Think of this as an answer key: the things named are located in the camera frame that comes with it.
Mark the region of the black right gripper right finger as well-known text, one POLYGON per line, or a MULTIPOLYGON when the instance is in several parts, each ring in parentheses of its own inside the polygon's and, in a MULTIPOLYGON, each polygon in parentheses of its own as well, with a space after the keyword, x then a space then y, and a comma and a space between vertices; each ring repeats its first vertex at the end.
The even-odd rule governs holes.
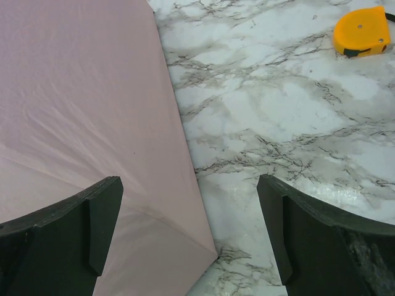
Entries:
POLYGON ((394 295, 394 226, 307 195, 272 175, 257 184, 288 295, 394 295))

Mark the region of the pink folding umbrella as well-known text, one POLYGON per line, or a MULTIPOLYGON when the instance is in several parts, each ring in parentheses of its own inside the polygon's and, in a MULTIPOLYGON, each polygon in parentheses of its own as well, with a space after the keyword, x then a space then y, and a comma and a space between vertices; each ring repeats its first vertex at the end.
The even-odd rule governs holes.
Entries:
POLYGON ((186 295, 216 260, 146 1, 1 2, 1 224, 118 176, 92 295, 186 295))

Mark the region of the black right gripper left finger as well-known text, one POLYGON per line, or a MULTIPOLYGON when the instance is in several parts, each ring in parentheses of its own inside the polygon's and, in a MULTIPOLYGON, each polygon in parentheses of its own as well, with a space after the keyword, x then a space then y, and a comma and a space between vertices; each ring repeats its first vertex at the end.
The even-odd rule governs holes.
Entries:
POLYGON ((123 196, 118 176, 1 224, 1 295, 92 295, 123 196))

